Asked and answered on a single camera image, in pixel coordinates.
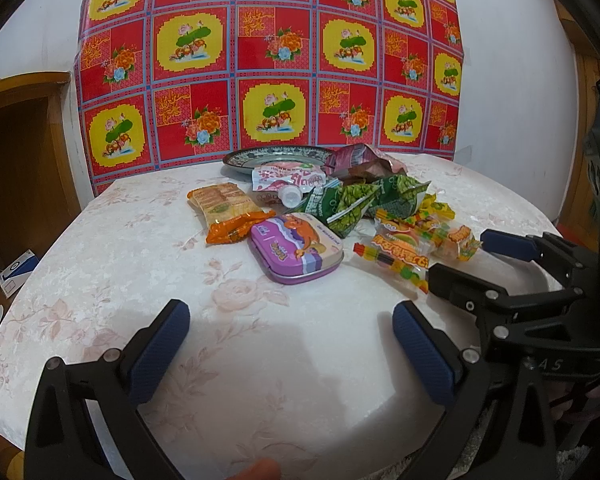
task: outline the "red patterned cloth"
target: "red patterned cloth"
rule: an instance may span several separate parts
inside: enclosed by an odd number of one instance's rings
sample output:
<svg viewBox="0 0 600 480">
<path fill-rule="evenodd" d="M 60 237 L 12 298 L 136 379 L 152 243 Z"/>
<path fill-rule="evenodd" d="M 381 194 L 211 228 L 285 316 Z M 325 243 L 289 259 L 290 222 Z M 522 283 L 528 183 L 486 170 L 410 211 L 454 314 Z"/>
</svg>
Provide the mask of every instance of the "red patterned cloth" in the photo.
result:
<svg viewBox="0 0 600 480">
<path fill-rule="evenodd" d="M 267 144 L 453 156 L 455 0 L 84 0 L 79 43 L 96 194 Z"/>
</svg>

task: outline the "white box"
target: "white box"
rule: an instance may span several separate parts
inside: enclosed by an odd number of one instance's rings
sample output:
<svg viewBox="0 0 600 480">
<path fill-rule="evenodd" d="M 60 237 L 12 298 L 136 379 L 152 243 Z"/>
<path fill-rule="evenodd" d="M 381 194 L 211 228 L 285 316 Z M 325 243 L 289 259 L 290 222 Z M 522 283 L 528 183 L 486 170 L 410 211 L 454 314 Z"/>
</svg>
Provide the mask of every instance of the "white box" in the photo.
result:
<svg viewBox="0 0 600 480">
<path fill-rule="evenodd" d="M 24 282 L 27 281 L 27 278 L 33 269 L 36 268 L 38 262 L 38 257 L 31 250 L 27 250 L 27 252 L 0 273 L 0 288 L 2 288 L 7 298 L 16 293 L 24 285 Z"/>
</svg>

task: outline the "plastic wrapper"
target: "plastic wrapper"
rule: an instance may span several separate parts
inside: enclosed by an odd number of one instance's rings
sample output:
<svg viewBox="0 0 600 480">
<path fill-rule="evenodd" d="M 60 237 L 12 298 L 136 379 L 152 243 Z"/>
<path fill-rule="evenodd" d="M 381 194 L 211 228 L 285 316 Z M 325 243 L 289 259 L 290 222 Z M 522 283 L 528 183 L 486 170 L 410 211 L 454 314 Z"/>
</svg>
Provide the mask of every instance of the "plastic wrapper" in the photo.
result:
<svg viewBox="0 0 600 480">
<path fill-rule="evenodd" d="M 395 258 L 375 247 L 354 244 L 353 251 L 365 260 L 377 262 L 378 265 L 399 274 L 425 294 L 429 293 L 429 282 L 427 281 L 427 271 L 425 269 L 406 264 L 399 258 Z"/>
<path fill-rule="evenodd" d="M 187 199 L 205 215 L 209 226 L 206 242 L 209 244 L 238 241 L 249 233 L 251 225 L 273 216 L 267 216 L 231 182 L 194 189 L 187 193 Z M 242 227 L 244 224 L 248 224 L 246 230 Z"/>
<path fill-rule="evenodd" d="M 455 213 L 446 204 L 436 202 L 435 195 L 428 195 L 420 210 L 411 217 L 398 219 L 383 209 L 376 212 L 379 224 L 393 236 L 409 237 L 420 252 L 445 260 L 469 260 L 478 248 L 471 229 L 454 220 Z M 431 247 L 426 253 L 423 247 Z"/>
<path fill-rule="evenodd" d="M 407 175 L 397 174 L 376 180 L 378 195 L 373 199 L 366 216 L 373 218 L 379 208 L 397 218 L 413 215 L 423 202 L 430 182 L 419 182 Z"/>
<path fill-rule="evenodd" d="M 335 178 L 324 186 L 314 187 L 309 196 L 292 212 L 309 213 L 327 225 L 327 218 L 336 213 L 341 196 L 342 183 Z"/>
<path fill-rule="evenodd" d="M 327 158 L 324 172 L 334 178 L 357 177 L 366 180 L 406 175 L 406 167 L 397 158 L 373 148 L 368 144 L 350 144 Z"/>
<path fill-rule="evenodd" d="M 302 193 L 324 186 L 327 177 L 315 164 L 276 162 L 258 166 L 251 172 L 253 191 L 260 203 L 279 203 L 278 191 L 285 186 L 296 186 Z"/>
<path fill-rule="evenodd" d="M 345 186 L 336 212 L 327 218 L 327 227 L 340 238 L 346 237 L 364 216 L 378 189 L 376 184 Z"/>
<path fill-rule="evenodd" d="M 209 226 L 209 232 L 206 235 L 206 243 L 231 244 L 233 242 L 238 242 L 249 234 L 251 226 L 259 224 L 275 215 L 275 211 L 259 211 L 255 213 L 245 213 L 218 224 L 211 224 Z"/>
</svg>

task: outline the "black robotic claw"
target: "black robotic claw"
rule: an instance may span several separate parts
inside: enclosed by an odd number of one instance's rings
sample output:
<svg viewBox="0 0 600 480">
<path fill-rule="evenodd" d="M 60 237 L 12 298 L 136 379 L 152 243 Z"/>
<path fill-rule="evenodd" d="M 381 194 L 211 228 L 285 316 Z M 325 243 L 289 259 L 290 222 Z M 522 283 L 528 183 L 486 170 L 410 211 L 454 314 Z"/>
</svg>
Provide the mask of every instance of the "black robotic claw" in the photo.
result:
<svg viewBox="0 0 600 480">
<path fill-rule="evenodd" d="M 27 480 L 118 480 L 93 428 L 86 400 L 96 400 L 135 480 L 182 480 L 136 412 L 151 399 L 189 331 L 189 307 L 171 300 L 123 350 L 97 361 L 46 362 L 33 402 L 24 462 Z"/>
<path fill-rule="evenodd" d="M 597 256 L 549 233 L 519 237 L 487 230 L 481 240 L 492 253 L 535 261 L 564 288 L 510 296 L 494 283 L 441 264 L 431 267 L 429 291 L 474 314 L 479 352 L 460 351 L 411 301 L 396 306 L 395 335 L 431 398 L 446 407 L 399 480 L 447 478 L 491 401 L 486 434 L 462 478 L 555 478 L 555 435 L 542 379 L 600 378 Z"/>
</svg>

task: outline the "round table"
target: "round table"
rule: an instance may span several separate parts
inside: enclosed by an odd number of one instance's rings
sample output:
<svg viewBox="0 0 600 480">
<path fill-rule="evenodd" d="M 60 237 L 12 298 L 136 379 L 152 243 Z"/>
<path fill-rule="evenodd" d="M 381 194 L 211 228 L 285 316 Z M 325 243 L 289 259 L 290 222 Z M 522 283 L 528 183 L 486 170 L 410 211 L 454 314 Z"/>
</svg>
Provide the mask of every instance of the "round table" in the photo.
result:
<svg viewBox="0 0 600 480">
<path fill-rule="evenodd" d="M 557 233 L 529 202 L 474 171 L 397 156 L 477 236 Z M 270 456 L 286 478 L 353 480 L 423 444 L 442 410 L 395 341 L 391 312 L 413 300 L 460 348 L 478 342 L 472 316 L 353 254 L 373 233 L 369 220 L 344 240 L 335 272 L 298 285 L 272 282 L 244 241 L 206 246 L 187 192 L 227 181 L 248 190 L 244 177 L 220 162 L 157 171 L 117 180 L 88 205 L 0 326 L 1 434 L 24 446 L 47 359 L 122 348 L 178 298 L 190 307 L 189 335 L 139 411 L 186 478 L 219 480 Z M 458 267 L 511 294 L 559 288 L 535 264 L 483 251 Z"/>
</svg>

